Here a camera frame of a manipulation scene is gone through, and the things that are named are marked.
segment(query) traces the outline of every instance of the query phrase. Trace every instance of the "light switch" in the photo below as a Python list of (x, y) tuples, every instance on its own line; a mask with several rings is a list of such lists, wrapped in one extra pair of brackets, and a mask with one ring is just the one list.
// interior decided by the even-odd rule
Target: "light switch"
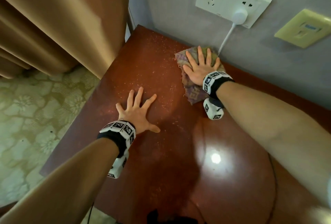
[(301, 48), (307, 48), (330, 33), (331, 18), (304, 9), (284, 25), (275, 37)]

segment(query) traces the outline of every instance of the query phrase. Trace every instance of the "curtain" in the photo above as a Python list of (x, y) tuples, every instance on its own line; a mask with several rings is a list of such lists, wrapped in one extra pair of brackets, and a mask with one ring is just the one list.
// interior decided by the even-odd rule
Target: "curtain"
[(81, 63), (98, 78), (124, 44), (128, 0), (0, 0), (0, 75)]

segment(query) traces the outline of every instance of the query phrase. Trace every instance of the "white cable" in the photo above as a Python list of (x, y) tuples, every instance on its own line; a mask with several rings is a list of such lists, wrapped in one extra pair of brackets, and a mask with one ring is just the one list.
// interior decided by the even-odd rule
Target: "white cable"
[(232, 27), (231, 27), (231, 29), (230, 29), (230, 31), (229, 31), (229, 33), (226, 35), (224, 41), (222, 42), (221, 47), (220, 47), (219, 50), (218, 50), (218, 54), (221, 53), (221, 50), (223, 49), (223, 47), (224, 47), (226, 41), (229, 39), (229, 37), (230, 37), (230, 35), (231, 35), (231, 33), (232, 33), (232, 31), (233, 31), (233, 29), (234, 29), (235, 26), (236, 26), (236, 24), (233, 23), (233, 24), (232, 24)]
[(238, 24), (243, 24), (243, 23), (246, 21), (247, 16), (248, 16), (248, 13), (247, 13), (247, 11), (246, 11), (245, 9), (237, 10), (237, 11), (233, 14), (232, 19), (231, 19), (232, 22), (233, 22), (232, 27), (231, 27), (229, 33), (226, 35), (224, 41), (222, 42), (222, 45), (221, 45), (221, 47), (220, 47), (219, 50), (218, 50), (218, 54), (221, 53), (221, 50), (223, 49), (223, 47), (224, 47), (226, 41), (229, 39), (230, 34), (231, 34), (232, 31), (234, 30), (234, 27), (235, 27), (236, 25), (238, 25)]

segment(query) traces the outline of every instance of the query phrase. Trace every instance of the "wooden table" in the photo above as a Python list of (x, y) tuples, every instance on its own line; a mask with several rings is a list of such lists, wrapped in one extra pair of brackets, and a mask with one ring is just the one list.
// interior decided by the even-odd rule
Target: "wooden table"
[[(154, 209), (160, 220), (176, 213), (199, 223), (266, 223), (276, 188), (268, 154), (227, 112), (221, 120), (211, 121), (202, 102), (190, 105), (174, 59), (174, 53), (186, 48), (138, 26), (41, 174), (48, 175), (93, 142), (106, 123), (117, 119), (115, 104), (126, 106), (129, 91), (143, 86), (144, 99), (158, 95), (147, 118), (161, 132), (147, 131), (137, 137), (121, 177), (106, 179), (95, 206), (124, 224), (146, 223), (146, 215)], [(329, 111), (229, 64), (224, 66), (238, 83), (304, 109), (329, 127)], [(221, 156), (219, 164), (211, 161), (215, 152)], [(298, 223), (300, 214), (318, 201), (277, 161), (273, 164), (278, 194), (270, 223)]]

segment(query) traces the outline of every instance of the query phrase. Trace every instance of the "floral rug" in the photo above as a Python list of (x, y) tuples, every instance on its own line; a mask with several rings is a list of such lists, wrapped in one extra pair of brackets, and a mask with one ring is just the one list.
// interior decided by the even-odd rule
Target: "floral rug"
[[(41, 167), (98, 83), (82, 66), (53, 77), (28, 71), (0, 78), (0, 206), (18, 201), (43, 180)], [(114, 219), (93, 209), (90, 223)]]

